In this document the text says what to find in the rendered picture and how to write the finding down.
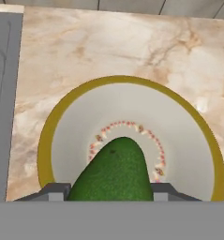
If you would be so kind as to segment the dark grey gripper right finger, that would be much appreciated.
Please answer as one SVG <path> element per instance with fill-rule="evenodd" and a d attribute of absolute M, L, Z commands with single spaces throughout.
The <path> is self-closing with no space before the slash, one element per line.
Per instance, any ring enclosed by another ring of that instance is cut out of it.
<path fill-rule="evenodd" d="M 152 183 L 151 189 L 155 202 L 199 201 L 199 199 L 178 192 L 170 183 Z"/>

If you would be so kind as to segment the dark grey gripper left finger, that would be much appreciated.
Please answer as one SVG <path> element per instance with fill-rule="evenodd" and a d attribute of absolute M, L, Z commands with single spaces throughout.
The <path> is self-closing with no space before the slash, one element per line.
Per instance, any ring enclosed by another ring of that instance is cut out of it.
<path fill-rule="evenodd" d="M 17 202 L 63 202 L 70 190 L 70 183 L 49 183 L 39 192 L 17 199 Z"/>

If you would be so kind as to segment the green avocado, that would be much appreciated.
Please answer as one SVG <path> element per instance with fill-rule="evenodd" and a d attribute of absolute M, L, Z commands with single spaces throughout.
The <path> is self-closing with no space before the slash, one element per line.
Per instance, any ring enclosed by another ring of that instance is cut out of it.
<path fill-rule="evenodd" d="M 154 194 L 139 145 L 128 137 L 107 143 L 82 171 L 67 199 L 152 202 Z"/>

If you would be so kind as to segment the white bowl with yellow rim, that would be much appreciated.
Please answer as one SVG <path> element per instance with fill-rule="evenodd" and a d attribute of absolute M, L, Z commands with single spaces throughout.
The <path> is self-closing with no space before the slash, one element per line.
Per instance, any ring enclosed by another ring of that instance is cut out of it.
<path fill-rule="evenodd" d="M 170 183 L 200 201 L 224 200 L 224 162 L 202 116 L 169 88 L 110 76 L 86 82 L 52 109 L 37 148 L 38 181 L 74 185 L 109 142 L 120 137 L 143 151 L 150 183 Z"/>

